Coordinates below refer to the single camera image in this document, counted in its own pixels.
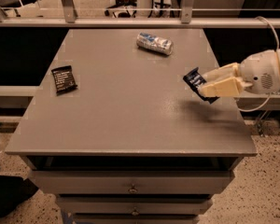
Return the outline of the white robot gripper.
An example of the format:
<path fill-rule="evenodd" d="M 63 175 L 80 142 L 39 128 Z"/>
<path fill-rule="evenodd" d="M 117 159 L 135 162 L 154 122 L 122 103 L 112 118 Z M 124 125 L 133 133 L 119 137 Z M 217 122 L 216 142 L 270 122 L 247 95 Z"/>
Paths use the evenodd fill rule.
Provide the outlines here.
<path fill-rule="evenodd" d="M 246 88 L 255 94 L 280 91 L 280 49 L 250 55 L 240 63 L 240 73 L 242 77 L 238 77 L 238 63 L 206 72 L 203 78 L 207 82 L 198 92 L 203 97 L 236 97 Z"/>

